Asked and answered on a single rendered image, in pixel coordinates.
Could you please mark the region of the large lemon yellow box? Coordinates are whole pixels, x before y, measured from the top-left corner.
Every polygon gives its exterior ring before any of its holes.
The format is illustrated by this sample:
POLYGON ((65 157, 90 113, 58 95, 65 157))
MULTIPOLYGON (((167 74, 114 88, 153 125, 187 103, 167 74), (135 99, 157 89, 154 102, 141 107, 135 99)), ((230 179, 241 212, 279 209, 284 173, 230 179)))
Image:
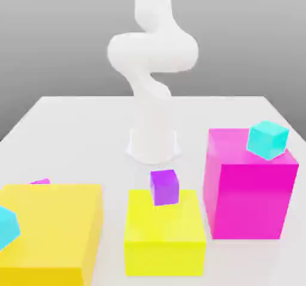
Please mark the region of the large lemon yellow box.
POLYGON ((155 206, 151 192, 129 191, 124 230, 127 276, 201 276, 206 236, 197 192, 182 189, 177 204, 155 206))

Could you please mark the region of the large magenta box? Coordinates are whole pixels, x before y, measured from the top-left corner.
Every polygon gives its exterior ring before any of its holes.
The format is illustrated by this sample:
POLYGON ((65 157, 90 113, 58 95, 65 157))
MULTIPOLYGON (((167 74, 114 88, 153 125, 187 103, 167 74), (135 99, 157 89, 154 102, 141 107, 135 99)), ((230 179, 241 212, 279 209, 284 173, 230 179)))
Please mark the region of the large magenta box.
POLYGON ((208 131, 203 199, 213 239, 279 239, 299 164, 247 150, 246 128, 208 131))

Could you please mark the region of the large golden yellow box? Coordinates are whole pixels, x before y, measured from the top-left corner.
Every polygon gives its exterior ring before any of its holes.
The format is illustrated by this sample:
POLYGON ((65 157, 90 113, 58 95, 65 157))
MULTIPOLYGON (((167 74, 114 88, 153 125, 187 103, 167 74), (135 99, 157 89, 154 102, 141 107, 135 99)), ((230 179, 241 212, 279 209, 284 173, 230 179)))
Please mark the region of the large golden yellow box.
POLYGON ((0 286, 91 286, 103 223, 99 184, 6 184, 21 234, 0 252, 0 286))

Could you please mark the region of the small purple cube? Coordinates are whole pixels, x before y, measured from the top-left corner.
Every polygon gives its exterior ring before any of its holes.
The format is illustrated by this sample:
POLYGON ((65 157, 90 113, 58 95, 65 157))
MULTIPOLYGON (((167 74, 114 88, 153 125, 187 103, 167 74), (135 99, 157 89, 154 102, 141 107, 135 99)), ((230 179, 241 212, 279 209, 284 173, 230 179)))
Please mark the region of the small purple cube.
POLYGON ((151 171, 150 188, 155 206, 179 202, 179 180, 174 170, 151 171))

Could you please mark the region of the small sky blue cube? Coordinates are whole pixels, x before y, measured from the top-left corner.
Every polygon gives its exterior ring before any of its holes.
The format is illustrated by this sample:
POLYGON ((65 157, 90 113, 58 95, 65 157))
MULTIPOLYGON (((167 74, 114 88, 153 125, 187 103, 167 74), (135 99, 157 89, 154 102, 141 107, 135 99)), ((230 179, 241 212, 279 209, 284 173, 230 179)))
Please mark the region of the small sky blue cube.
POLYGON ((0 251, 20 236, 20 226, 15 212, 0 206, 0 251))

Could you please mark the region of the small turquoise cube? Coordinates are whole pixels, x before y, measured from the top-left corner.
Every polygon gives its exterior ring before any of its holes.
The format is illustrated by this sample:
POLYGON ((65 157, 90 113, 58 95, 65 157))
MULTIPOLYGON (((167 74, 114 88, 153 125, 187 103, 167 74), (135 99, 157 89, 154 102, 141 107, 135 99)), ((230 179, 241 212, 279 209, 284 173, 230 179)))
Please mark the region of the small turquoise cube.
POLYGON ((250 127, 247 150, 270 161, 286 151, 289 129, 271 121, 261 121, 250 127))

